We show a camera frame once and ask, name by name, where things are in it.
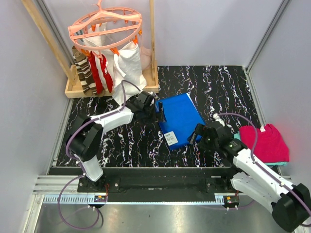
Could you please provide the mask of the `blue plastic folder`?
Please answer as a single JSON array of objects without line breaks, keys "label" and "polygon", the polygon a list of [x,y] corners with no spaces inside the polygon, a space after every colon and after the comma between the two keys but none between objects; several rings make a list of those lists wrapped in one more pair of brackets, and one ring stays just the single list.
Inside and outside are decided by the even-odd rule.
[{"label": "blue plastic folder", "polygon": [[166,121],[159,126],[170,150],[189,144],[188,138],[203,118],[188,93],[156,101],[156,112],[164,111]]}]

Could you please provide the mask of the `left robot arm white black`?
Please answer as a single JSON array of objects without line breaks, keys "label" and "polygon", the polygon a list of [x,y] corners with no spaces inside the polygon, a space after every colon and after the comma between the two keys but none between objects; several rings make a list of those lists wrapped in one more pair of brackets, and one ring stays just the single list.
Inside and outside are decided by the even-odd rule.
[{"label": "left robot arm white black", "polygon": [[155,101],[154,95],[142,91],[124,100],[115,110],[92,117],[78,117],[74,122],[66,141],[66,154],[79,164],[92,191],[100,192],[105,186],[104,172],[97,159],[102,135],[133,121],[145,124],[166,122],[163,102]]}]

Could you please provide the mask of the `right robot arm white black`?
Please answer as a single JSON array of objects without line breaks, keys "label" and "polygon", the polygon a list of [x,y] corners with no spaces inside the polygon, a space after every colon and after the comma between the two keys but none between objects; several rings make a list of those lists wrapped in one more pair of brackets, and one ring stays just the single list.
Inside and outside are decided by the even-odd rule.
[{"label": "right robot arm white black", "polygon": [[193,143],[197,137],[199,148],[214,150],[231,164],[230,174],[220,181],[222,190],[246,194],[267,209],[287,232],[306,226],[311,217],[311,194],[304,184],[295,185],[278,175],[220,122],[197,124],[188,141]]}]

